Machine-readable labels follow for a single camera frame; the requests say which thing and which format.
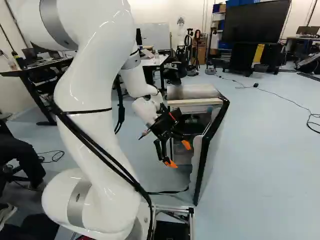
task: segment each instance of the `whiteboard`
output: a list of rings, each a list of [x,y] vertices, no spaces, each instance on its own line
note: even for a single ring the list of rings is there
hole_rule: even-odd
[[[141,30],[142,44],[154,46],[155,50],[170,50],[170,28],[168,23],[137,24]]]

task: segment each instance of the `metal table leg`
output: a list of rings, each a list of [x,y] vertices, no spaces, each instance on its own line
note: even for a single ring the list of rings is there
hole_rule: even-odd
[[[57,126],[57,122],[51,116],[51,114],[48,111],[48,109],[46,108],[45,104],[40,99],[36,88],[29,81],[29,75],[27,73],[24,73],[23,75],[20,75],[20,79],[22,80],[24,86],[28,90],[29,94],[31,95],[31,97],[33,98],[35,103],[40,108],[41,112],[45,115],[46,119],[48,119],[48,121],[40,121],[40,122],[37,122],[36,124],[38,126]]]
[[[164,64],[160,65],[160,80],[161,80],[161,93],[164,94],[167,89],[165,88],[165,79],[164,79]]]

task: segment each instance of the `power cord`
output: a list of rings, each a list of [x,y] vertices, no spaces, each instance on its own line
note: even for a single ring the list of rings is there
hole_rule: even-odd
[[[50,153],[54,153],[51,161],[45,161],[45,157],[44,156],[39,156],[39,159],[41,159],[41,163],[42,164],[50,164],[50,163],[57,163],[60,159],[63,158],[63,156],[65,155],[65,152],[62,150],[53,150],[53,151],[46,151],[46,152],[39,152],[37,153],[38,155],[43,155],[43,154],[50,154]]]
[[[307,120],[307,122],[306,122],[306,126],[307,126],[310,130],[314,131],[315,133],[320,134],[320,131],[317,131],[317,130],[313,129],[313,128],[310,126],[310,124],[314,124],[314,125],[317,125],[317,126],[320,127],[320,124],[318,124],[318,123],[316,123],[316,122],[313,122],[313,121],[310,121],[310,118],[311,118],[311,117],[319,118],[319,119],[320,119],[320,114],[312,113],[309,108],[304,107],[304,106],[296,103],[296,102],[293,101],[293,100],[290,100],[290,99],[287,99],[287,98],[285,98],[285,97],[283,97],[283,96],[280,96],[279,94],[276,94],[276,93],[274,93],[274,92],[261,89],[261,88],[258,87],[258,85],[259,85],[258,83],[255,83],[253,86],[245,86],[245,85],[243,85],[243,84],[242,84],[241,82],[239,82],[239,81],[236,81],[236,80],[233,80],[233,79],[224,78],[224,77],[222,77],[222,76],[218,76],[218,77],[221,78],[221,79],[231,80],[231,81],[233,81],[233,82],[238,83],[238,84],[241,85],[241,86],[236,86],[235,89],[258,89],[258,90],[260,90],[260,91],[262,91],[262,92],[266,92],[266,93],[269,93],[269,94],[273,94],[273,95],[275,95],[275,96],[277,96],[277,97],[279,97],[279,98],[281,98],[281,99],[287,100],[288,102],[291,102],[291,103],[297,105],[299,108],[302,108],[302,109],[307,110],[307,111],[309,112],[309,117],[308,117],[308,120]]]
[[[148,192],[149,195],[163,195],[163,194],[179,194],[189,190],[189,186],[187,186],[184,190],[181,191],[158,191],[158,192]]]

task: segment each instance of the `shoe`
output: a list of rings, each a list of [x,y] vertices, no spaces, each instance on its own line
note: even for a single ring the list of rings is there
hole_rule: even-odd
[[[17,210],[17,207],[12,206],[9,203],[0,203],[0,232],[4,228],[6,221],[8,221]]]
[[[42,182],[37,186],[32,186],[31,182],[29,183],[28,189],[35,192],[43,192],[47,184],[42,180]]]

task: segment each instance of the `television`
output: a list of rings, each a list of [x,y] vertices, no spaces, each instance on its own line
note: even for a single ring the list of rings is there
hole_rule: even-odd
[[[231,6],[226,10],[222,41],[277,43],[290,4],[290,0],[276,0]]]

